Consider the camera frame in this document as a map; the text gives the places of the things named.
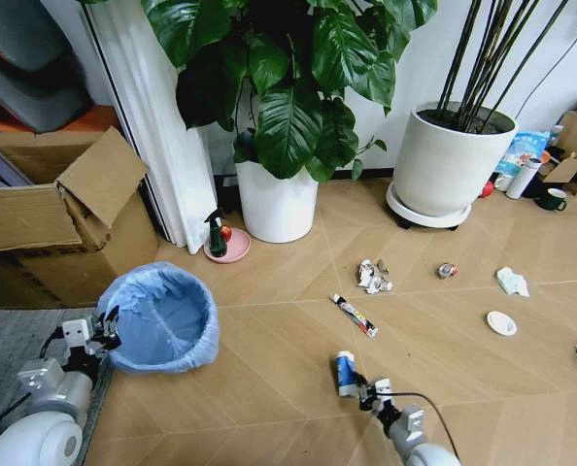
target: red apple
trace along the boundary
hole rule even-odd
[[[230,237],[232,236],[232,230],[228,225],[222,225],[220,229],[220,233],[223,236],[223,240],[226,242],[230,241]]]

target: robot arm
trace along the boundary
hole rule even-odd
[[[90,319],[67,320],[53,332],[70,351],[66,365],[52,357],[27,361],[18,379],[32,394],[31,413],[0,436],[0,466],[70,466],[82,446],[90,392],[107,350],[120,345],[116,333],[118,308]]]
[[[461,466],[458,458],[439,445],[432,444],[423,432],[424,410],[408,405],[399,411],[392,402],[389,379],[368,383],[354,372],[359,407],[372,411],[392,440],[405,466]]]

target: pink dish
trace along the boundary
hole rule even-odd
[[[219,264],[229,264],[231,262],[236,262],[241,259],[250,250],[252,245],[252,238],[250,235],[240,228],[232,228],[232,236],[230,241],[227,243],[226,254],[222,257],[213,257],[209,251],[209,242],[204,244],[204,253],[207,254],[212,261],[218,262]]]

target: green mug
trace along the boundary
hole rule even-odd
[[[551,187],[547,191],[543,193],[543,195],[537,199],[536,204],[541,209],[545,209],[546,211],[564,211],[567,207],[567,193],[556,189],[555,187]]]

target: gray carpet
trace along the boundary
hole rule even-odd
[[[52,311],[0,311],[0,413],[24,394],[17,381],[17,372],[25,361],[36,359],[42,344],[55,326],[62,320],[87,316],[92,309],[69,309]],[[63,360],[65,346],[63,341],[53,341],[47,355]],[[87,446],[96,427],[96,421],[103,400],[114,373],[109,361],[101,364],[96,387],[92,390],[90,410],[84,429],[84,444],[77,466],[84,464]],[[27,400],[16,411],[7,416],[0,425],[0,433],[11,423],[25,416]]]

